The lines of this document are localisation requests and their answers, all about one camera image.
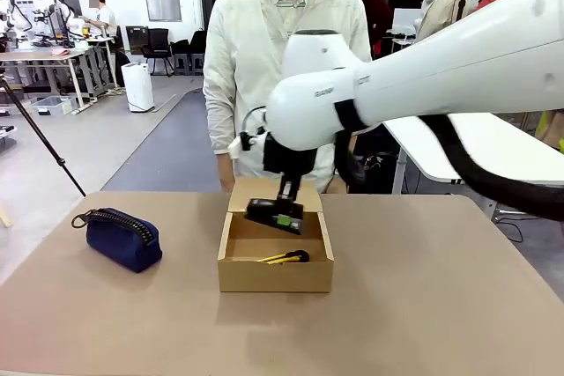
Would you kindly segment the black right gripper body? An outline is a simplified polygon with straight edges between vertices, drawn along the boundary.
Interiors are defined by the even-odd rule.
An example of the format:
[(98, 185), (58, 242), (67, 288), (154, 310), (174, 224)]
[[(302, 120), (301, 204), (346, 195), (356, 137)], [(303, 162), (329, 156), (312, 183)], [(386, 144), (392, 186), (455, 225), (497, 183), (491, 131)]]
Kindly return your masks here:
[(317, 149), (291, 150), (268, 133), (263, 145), (263, 169), (284, 175), (306, 175), (315, 167), (316, 154)]

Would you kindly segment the black stapler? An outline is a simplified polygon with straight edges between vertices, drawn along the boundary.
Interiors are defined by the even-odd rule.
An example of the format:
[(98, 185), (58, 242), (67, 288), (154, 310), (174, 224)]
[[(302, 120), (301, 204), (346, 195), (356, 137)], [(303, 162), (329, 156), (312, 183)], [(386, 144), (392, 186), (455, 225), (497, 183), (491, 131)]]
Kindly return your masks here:
[(249, 201), (245, 218), (284, 232), (301, 235), (303, 206), (288, 199), (253, 198)]

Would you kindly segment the yellow black utility knife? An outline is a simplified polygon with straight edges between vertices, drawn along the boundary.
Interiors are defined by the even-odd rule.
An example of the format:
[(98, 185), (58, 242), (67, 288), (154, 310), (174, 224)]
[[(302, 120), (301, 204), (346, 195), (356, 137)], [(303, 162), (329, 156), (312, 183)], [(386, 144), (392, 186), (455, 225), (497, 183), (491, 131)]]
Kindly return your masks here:
[(260, 263), (266, 263), (269, 265), (281, 264), (287, 262), (309, 262), (309, 261), (310, 261), (309, 253), (305, 250), (294, 250), (284, 254), (278, 254), (272, 257), (266, 257), (258, 260), (258, 262)]

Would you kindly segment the brown cardboard box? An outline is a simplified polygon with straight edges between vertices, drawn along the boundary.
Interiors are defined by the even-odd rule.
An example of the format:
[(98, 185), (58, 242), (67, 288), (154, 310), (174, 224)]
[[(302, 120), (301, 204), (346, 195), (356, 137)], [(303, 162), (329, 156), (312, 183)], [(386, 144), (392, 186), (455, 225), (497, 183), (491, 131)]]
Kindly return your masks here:
[[(279, 181), (241, 177), (231, 193), (218, 253), (222, 292), (329, 292), (334, 255), (321, 198), (312, 181), (304, 181), (297, 203), (304, 206), (301, 235), (284, 232), (245, 218), (253, 198), (274, 199)], [(309, 262), (269, 265), (259, 259), (294, 250), (309, 253)]]

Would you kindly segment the navy blue zipper pouch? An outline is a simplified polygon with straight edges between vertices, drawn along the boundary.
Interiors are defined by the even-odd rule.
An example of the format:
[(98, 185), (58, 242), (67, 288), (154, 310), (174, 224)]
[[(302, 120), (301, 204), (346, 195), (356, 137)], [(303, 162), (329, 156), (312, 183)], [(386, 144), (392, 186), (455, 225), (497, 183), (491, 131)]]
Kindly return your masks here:
[(86, 242), (92, 249), (135, 273), (149, 269), (162, 258), (158, 228), (120, 210), (92, 209), (77, 214), (71, 226), (85, 227)]

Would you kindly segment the person's right forearm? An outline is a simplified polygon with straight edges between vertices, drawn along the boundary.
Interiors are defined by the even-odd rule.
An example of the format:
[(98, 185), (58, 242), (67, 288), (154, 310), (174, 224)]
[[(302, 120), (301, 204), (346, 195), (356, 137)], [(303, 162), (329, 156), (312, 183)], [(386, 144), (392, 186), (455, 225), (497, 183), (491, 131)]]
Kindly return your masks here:
[(233, 161), (228, 153), (218, 154), (216, 156), (218, 161), (219, 175), (221, 178), (231, 178), (234, 176)]

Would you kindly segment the person's left hand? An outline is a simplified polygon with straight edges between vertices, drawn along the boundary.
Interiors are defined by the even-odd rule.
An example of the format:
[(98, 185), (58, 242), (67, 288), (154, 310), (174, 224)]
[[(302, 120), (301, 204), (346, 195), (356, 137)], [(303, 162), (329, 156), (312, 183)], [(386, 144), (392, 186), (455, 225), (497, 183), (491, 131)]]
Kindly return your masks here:
[(326, 194), (343, 194), (345, 195), (348, 192), (348, 187), (345, 181), (340, 177), (335, 175), (328, 187), (326, 188)]

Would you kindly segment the black bag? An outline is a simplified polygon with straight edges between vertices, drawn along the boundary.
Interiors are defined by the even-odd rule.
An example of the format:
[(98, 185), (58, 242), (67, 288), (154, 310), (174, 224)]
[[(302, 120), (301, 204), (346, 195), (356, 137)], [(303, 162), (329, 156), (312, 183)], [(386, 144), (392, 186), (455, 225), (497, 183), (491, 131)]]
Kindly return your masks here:
[(361, 164), (366, 179), (360, 185), (349, 187), (350, 194), (389, 195), (392, 193), (397, 154), (390, 151), (377, 152), (363, 157)]

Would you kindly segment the person in white jacket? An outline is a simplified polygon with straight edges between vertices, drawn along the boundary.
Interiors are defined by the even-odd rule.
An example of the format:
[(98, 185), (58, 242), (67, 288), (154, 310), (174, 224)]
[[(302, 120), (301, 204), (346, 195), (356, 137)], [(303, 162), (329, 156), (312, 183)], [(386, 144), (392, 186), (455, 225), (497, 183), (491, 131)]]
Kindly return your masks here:
[[(361, 0), (216, 0), (207, 31), (203, 93), (215, 156), (241, 129), (254, 129), (283, 77), (291, 35), (330, 29), (362, 61), (371, 59), (365, 6)], [(233, 160), (234, 177), (262, 176), (260, 149)]]

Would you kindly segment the black office chair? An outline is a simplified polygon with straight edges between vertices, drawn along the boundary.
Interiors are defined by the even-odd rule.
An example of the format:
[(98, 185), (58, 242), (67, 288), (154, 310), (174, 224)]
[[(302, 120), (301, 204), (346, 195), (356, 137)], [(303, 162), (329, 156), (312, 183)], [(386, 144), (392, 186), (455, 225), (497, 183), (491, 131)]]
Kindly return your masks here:
[(168, 36), (169, 30), (166, 28), (149, 28), (147, 31), (147, 43), (142, 47), (142, 54), (146, 63), (153, 60), (152, 75), (155, 74), (158, 60), (163, 62), (167, 77), (174, 75), (174, 67), (170, 62), (173, 54)]
[(177, 75), (198, 76), (203, 74), (206, 36), (207, 32), (200, 29), (194, 32), (190, 41), (180, 40), (171, 44), (174, 72)]

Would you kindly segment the white air purifier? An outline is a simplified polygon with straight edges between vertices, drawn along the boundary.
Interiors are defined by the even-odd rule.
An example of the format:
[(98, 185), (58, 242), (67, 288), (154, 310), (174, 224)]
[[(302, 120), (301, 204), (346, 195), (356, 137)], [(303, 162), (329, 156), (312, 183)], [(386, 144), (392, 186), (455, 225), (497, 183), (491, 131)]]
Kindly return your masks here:
[(127, 63), (121, 67), (129, 110), (146, 113), (154, 109), (151, 74), (146, 63)]

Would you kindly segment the mannequin in dark red sweater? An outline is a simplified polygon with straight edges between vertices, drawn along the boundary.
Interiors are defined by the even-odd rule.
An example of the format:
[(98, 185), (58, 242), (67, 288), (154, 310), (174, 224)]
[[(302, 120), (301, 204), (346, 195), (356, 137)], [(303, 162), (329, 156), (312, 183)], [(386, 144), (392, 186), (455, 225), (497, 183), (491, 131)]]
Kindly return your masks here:
[(382, 40), (391, 29), (393, 13), (386, 0), (362, 0), (366, 16), (372, 57), (382, 54)]

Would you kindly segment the white table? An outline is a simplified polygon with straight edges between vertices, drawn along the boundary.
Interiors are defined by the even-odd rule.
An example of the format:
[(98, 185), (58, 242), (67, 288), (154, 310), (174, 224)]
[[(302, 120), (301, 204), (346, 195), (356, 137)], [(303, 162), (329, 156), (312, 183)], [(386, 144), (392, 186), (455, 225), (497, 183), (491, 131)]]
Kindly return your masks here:
[[(564, 187), (564, 155), (493, 114), (450, 116), (471, 158), (490, 173), (538, 185)], [(384, 126), (406, 155), (431, 181), (449, 183), (460, 176), (433, 132), (417, 117)]]

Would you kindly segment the background person in white shirt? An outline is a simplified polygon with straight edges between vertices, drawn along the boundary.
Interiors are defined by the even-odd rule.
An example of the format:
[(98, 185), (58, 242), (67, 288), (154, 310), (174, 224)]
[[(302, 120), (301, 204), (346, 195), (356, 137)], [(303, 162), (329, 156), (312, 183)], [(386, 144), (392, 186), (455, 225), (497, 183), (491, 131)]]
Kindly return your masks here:
[(83, 17), (85, 26), (93, 36), (106, 35), (114, 37), (117, 34), (117, 24), (114, 12), (107, 6), (106, 0), (89, 0), (89, 7), (95, 9), (94, 18)]

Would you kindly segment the clear plastic bin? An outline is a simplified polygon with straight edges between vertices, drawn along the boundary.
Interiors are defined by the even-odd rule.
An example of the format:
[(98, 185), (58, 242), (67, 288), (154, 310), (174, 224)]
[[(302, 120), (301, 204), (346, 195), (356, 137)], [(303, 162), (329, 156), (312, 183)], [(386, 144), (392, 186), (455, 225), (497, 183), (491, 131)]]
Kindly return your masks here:
[(39, 116), (64, 116), (71, 114), (77, 108), (74, 97), (48, 96), (37, 99), (32, 103), (33, 112)]

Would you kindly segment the black tripod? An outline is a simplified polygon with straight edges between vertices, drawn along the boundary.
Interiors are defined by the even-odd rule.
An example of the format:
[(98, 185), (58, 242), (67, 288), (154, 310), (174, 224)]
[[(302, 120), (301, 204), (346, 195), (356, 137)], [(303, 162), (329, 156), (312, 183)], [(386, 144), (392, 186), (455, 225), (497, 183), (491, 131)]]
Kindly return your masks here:
[(21, 101), (17, 98), (17, 96), (14, 94), (13, 90), (9, 87), (8, 83), (5, 81), (4, 77), (0, 77), (0, 88), (2, 88), (5, 93), (8, 95), (8, 97), (11, 99), (12, 103), (16, 106), (16, 108), (18, 109), (18, 111), (22, 114), (22, 116), (24, 117), (24, 119), (26, 120), (26, 122), (28, 123), (28, 125), (30, 126), (30, 128), (33, 130), (33, 132), (36, 134), (36, 136), (40, 139), (40, 141), (42, 142), (42, 144), (45, 146), (45, 148), (48, 150), (48, 152), (50, 153), (50, 155), (53, 157), (54, 161), (61, 167), (61, 169), (66, 173), (66, 175), (69, 177), (70, 181), (73, 183), (73, 185), (76, 187), (76, 189), (78, 190), (78, 192), (83, 196), (86, 197), (86, 193), (85, 191), (82, 189), (82, 187), (79, 185), (78, 181), (76, 180), (76, 178), (72, 175), (71, 171), (67, 168), (66, 166), (66, 162), (65, 159), (63, 159), (58, 152), (56, 151), (56, 149), (53, 147), (53, 145), (49, 142), (49, 140), (45, 137), (45, 135), (43, 134), (43, 132), (41, 131), (41, 129), (39, 128), (39, 126), (36, 124), (36, 122), (33, 120), (32, 116), (26, 111), (26, 109), (24, 108), (23, 104), (21, 103)]

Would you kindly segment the grey workbench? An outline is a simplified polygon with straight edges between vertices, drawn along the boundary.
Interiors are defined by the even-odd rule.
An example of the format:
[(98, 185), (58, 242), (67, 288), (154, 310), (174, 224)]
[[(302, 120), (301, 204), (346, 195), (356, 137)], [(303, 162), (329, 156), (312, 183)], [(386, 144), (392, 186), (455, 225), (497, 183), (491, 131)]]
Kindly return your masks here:
[(70, 92), (77, 99), (80, 114), (98, 98), (118, 87), (108, 38), (79, 42), (75, 48), (29, 48), (0, 53), (0, 68), (7, 70), (18, 84), (32, 81), (32, 73), (45, 77), (50, 93), (59, 95), (65, 79), (72, 82)]

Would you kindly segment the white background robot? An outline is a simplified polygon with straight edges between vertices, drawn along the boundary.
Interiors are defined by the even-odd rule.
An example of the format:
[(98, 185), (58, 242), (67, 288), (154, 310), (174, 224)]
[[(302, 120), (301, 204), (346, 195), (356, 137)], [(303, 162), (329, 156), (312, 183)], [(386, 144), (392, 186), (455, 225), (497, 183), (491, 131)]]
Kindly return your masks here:
[(0, 51), (32, 48), (33, 24), (15, 0), (0, 0)]
[(71, 49), (84, 37), (85, 21), (67, 0), (38, 0), (33, 9), (34, 21), (51, 31), (50, 38), (63, 48)]

